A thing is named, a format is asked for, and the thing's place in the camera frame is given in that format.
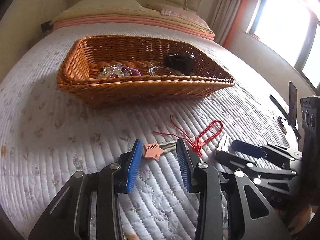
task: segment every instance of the pink blanket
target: pink blanket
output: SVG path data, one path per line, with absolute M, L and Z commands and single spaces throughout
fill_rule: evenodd
M 214 34 L 213 33 L 204 33 L 201 31 L 196 31 L 193 29 L 189 29 L 186 27 L 182 27 L 179 25 L 170 24 L 167 22 L 163 22 L 161 20 L 157 19 L 148 19 L 142 16 L 94 16 L 94 17 L 86 17 L 86 18 L 76 18 L 68 21 L 58 22 L 55 23 L 53 26 L 53 30 L 56 30 L 58 28 L 62 27 L 69 27 L 73 25 L 79 25 L 79 24 L 87 24 L 87 23 L 106 23 L 106 22 L 113 22 L 113 23 L 138 23 L 138 24 L 144 24 L 144 25 L 153 25 L 153 26 L 159 26 L 164 27 L 167 29 L 172 29 L 192 35 L 196 35 L 198 37 L 202 37 L 205 39 L 209 39 L 211 41 L 214 40 Z

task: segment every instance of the blue handle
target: blue handle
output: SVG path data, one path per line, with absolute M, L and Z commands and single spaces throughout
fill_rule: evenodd
M 262 151 L 262 147 L 245 143 L 239 140 L 234 140 L 231 143 L 231 148 L 236 152 L 241 152 L 257 159 L 263 158 L 265 156 L 265 154 Z

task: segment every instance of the phone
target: phone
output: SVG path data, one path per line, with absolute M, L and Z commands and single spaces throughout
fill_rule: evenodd
M 297 121 L 298 93 L 297 88 L 289 82 L 289 113 L 288 125 L 295 127 Z

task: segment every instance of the white quilted bedspread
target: white quilted bedspread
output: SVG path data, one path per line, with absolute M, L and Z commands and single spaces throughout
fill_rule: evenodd
M 108 34 L 189 42 L 221 62 L 236 85 L 205 99 L 93 110 L 61 92 L 56 75 L 76 39 Z M 135 139 L 149 143 L 156 139 L 164 144 L 176 139 L 152 134 L 154 130 L 177 133 L 170 114 L 191 137 L 214 119 L 223 122 L 223 132 L 203 147 L 203 160 L 220 170 L 221 165 L 214 162 L 214 150 L 224 133 L 230 135 L 230 143 L 240 139 L 297 148 L 293 133 L 288 130 L 285 137 L 273 118 L 279 113 L 268 98 L 270 93 L 284 104 L 246 63 L 209 40 L 139 24 L 60 28 L 26 53 L 0 85 L 0 204 L 27 238 L 48 203 L 75 171 L 100 171 L 121 153 L 130 151 Z M 173 153 L 169 148 L 159 162 L 142 160 L 132 193 L 120 195 L 122 225 L 129 238 L 194 238 L 198 199 L 186 192 Z M 274 168 L 265 161 L 259 165 Z M 94 228 L 94 217 L 91 222 Z

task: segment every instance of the blue bristle pad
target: blue bristle pad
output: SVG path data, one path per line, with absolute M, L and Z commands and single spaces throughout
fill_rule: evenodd
M 183 185 L 186 187 L 187 191 L 189 191 L 191 186 L 191 172 L 179 140 L 177 141 L 176 151 L 177 151 L 177 157 L 178 157 L 178 162 L 180 166 L 180 173 L 182 176 Z
M 127 184 L 125 186 L 128 193 L 131 192 L 134 184 L 136 183 L 136 178 L 138 175 L 139 166 L 140 166 L 140 162 L 141 162 L 142 148 L 143 148 L 143 144 L 139 140 L 136 148 L 134 149 L 133 157 L 132 157 L 129 169 L 128 169 Z

